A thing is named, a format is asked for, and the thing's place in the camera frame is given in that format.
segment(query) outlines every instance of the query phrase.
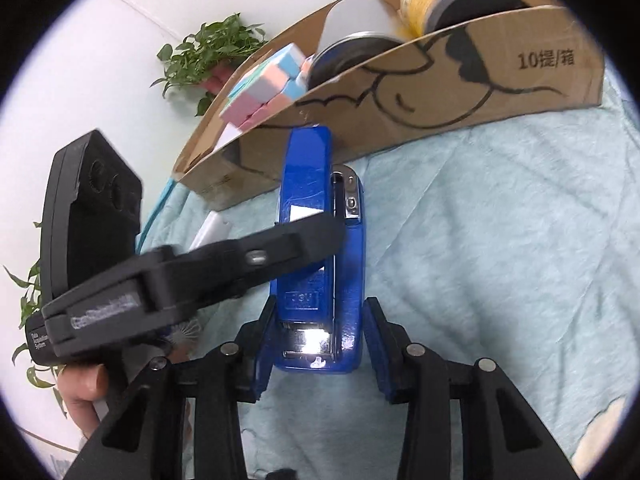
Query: potted plant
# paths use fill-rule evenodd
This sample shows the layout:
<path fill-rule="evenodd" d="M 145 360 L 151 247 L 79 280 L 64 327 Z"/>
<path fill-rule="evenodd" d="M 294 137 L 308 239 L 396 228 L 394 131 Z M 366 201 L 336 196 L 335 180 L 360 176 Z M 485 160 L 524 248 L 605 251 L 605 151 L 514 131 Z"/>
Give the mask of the potted plant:
<path fill-rule="evenodd" d="M 162 97 L 174 86 L 201 86 L 206 94 L 198 102 L 196 116 L 204 115 L 234 70 L 266 43 L 259 27 L 242 25 L 239 12 L 223 22 L 203 23 L 175 51 L 168 43 L 160 49 L 158 59 L 164 64 L 164 77 L 151 86 L 164 83 Z"/>
<path fill-rule="evenodd" d="M 39 222 L 34 222 L 33 225 L 35 225 L 37 228 L 40 227 Z M 25 289 L 24 296 L 20 298 L 20 326 L 18 328 L 22 329 L 27 321 L 27 318 L 34 312 L 39 311 L 40 307 L 42 306 L 40 297 L 40 260 L 38 259 L 38 261 L 31 266 L 29 275 L 27 276 L 26 280 L 22 280 L 13 275 L 6 267 L 4 268 L 4 270 L 6 270 L 6 273 L 16 285 L 18 285 L 20 288 Z M 18 348 L 14 350 L 14 354 L 11 356 L 11 361 L 14 363 L 14 366 L 15 359 L 18 357 L 18 355 L 27 349 L 27 343 L 22 343 L 20 346 L 18 346 Z M 62 414 L 66 418 L 66 412 L 62 404 L 62 396 L 60 396 L 60 393 L 56 387 L 56 384 L 58 382 L 58 375 L 62 371 L 63 367 L 63 365 L 38 367 L 33 364 L 32 361 L 31 366 L 27 368 L 27 380 L 37 388 L 52 388 L 53 394 L 56 397 L 58 405 L 60 406 L 60 410 L 62 410 Z M 50 383 L 49 381 L 43 380 L 38 375 L 42 373 L 49 373 L 50 380 L 53 380 L 54 382 Z"/>

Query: cardboard box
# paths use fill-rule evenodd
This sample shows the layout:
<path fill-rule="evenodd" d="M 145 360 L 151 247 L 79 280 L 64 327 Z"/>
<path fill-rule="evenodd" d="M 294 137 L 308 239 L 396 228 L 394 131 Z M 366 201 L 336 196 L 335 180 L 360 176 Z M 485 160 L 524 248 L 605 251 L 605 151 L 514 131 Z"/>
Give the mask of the cardboard box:
<path fill-rule="evenodd" d="M 399 0 L 385 0 L 396 9 Z M 556 0 L 438 30 L 354 67 L 229 141 L 218 112 L 242 74 L 288 43 L 313 54 L 331 5 L 279 34 L 236 71 L 174 166 L 222 210 L 279 186 L 289 131 L 321 123 L 334 162 L 521 114 L 600 104 L 604 58 Z"/>

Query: cartoon drawing on box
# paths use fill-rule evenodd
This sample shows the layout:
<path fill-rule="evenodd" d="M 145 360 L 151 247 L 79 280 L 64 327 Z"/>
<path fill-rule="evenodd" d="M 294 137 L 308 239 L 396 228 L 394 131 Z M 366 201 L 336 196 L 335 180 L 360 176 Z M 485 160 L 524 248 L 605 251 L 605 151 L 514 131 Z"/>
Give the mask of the cartoon drawing on box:
<path fill-rule="evenodd" d="M 375 61 L 370 62 L 356 69 L 367 72 L 373 78 L 370 86 L 359 95 L 336 94 L 323 99 L 305 99 L 297 101 L 294 106 L 309 110 L 315 105 L 330 108 L 332 103 L 348 102 L 358 108 L 370 96 L 376 108 L 391 121 L 410 128 L 431 130 L 463 121 L 476 113 L 494 93 L 519 95 L 548 91 L 563 95 L 551 86 L 508 88 L 492 81 L 484 60 L 466 30 L 466 24 L 444 30 L 424 44 L 415 42 L 413 45 L 421 58 L 422 64 L 419 66 L 384 70 L 376 68 Z M 450 83 L 452 72 L 457 72 L 460 86 Z M 437 88 L 434 82 L 438 80 L 449 81 L 447 89 L 430 94 L 420 92 L 420 88 Z M 398 88 L 406 91 L 397 92 Z M 419 102 L 416 102 L 417 96 L 420 97 Z M 424 122 L 425 117 L 429 118 L 428 122 Z M 310 120 L 286 125 L 267 123 L 256 127 L 292 128 L 316 122 Z"/>

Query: blue stapler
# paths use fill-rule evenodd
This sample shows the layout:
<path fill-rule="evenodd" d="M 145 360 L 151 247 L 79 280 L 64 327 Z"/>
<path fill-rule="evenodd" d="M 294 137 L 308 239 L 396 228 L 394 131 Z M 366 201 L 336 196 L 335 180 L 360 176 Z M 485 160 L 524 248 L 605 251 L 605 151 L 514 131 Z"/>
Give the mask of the blue stapler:
<path fill-rule="evenodd" d="M 274 364 L 289 371 L 348 373 L 362 355 L 365 223 L 362 183 L 344 165 L 332 166 L 331 131 L 294 128 L 289 137 L 278 221 L 322 211 L 343 220 L 343 249 L 334 257 L 271 282 L 276 298 Z"/>

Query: green plant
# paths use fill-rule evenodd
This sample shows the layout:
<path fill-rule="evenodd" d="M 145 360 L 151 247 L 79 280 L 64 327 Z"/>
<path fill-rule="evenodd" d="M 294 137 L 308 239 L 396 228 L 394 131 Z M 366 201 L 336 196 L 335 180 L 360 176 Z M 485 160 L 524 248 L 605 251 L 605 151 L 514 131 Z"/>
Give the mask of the green plant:
<path fill-rule="evenodd" d="M 171 87 L 197 85 L 208 79 L 210 70 L 221 62 L 237 66 L 266 43 L 259 27 L 260 24 L 242 25 L 239 12 L 223 22 L 203 23 L 196 34 L 189 34 L 175 47 L 175 53 L 168 43 L 160 49 L 158 59 L 164 63 L 164 77 L 151 86 L 164 83 L 164 97 Z M 214 97 L 207 92 L 198 102 L 197 116 L 204 115 Z"/>
<path fill-rule="evenodd" d="M 35 225 L 37 228 L 40 228 L 39 222 L 34 222 L 33 225 Z M 41 307 L 40 260 L 38 259 L 38 261 L 31 266 L 26 280 L 22 280 L 14 274 L 10 273 L 9 269 L 7 269 L 6 267 L 4 267 L 4 270 L 6 270 L 9 278 L 11 278 L 17 286 L 25 289 L 24 296 L 20 298 L 20 326 L 18 328 L 22 329 L 27 321 L 27 318 L 34 312 L 39 311 Z M 27 343 L 22 343 L 20 346 L 18 346 L 18 348 L 14 350 L 14 353 L 11 356 L 11 361 L 14 363 L 14 366 L 15 359 L 18 357 L 18 355 L 20 355 L 21 352 L 27 349 Z M 52 388 L 53 394 L 56 397 L 58 405 L 60 406 L 60 410 L 62 410 L 62 414 L 66 418 L 66 412 L 62 404 L 62 396 L 60 396 L 60 392 L 56 388 L 56 384 L 49 383 L 49 381 L 44 381 L 43 379 L 38 377 L 38 373 L 50 372 L 53 375 L 54 381 L 57 382 L 58 375 L 62 371 L 63 366 L 59 365 L 43 368 L 37 367 L 35 364 L 33 364 L 33 361 L 31 361 L 31 363 L 32 365 L 27 368 L 27 380 L 37 388 Z"/>

